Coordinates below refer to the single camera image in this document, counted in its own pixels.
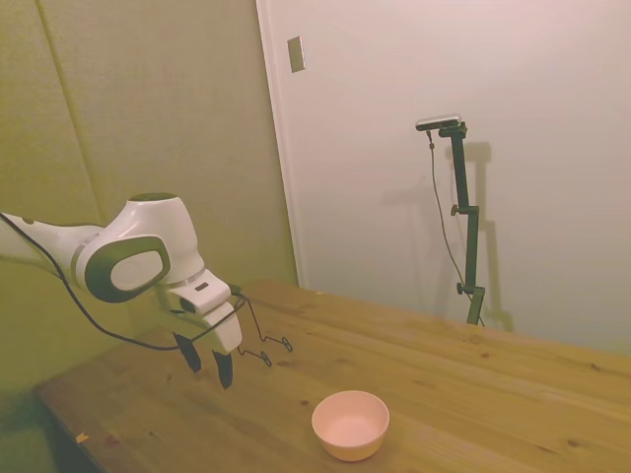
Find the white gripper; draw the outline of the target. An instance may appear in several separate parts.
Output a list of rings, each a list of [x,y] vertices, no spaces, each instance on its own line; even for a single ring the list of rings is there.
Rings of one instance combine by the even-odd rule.
[[[243,341],[243,333],[235,307],[229,301],[228,284],[209,270],[196,278],[165,285],[165,310],[167,326],[175,334],[175,343],[193,372],[201,370],[201,360],[191,339],[204,332],[218,369],[224,389],[233,383],[234,367],[232,352]]]

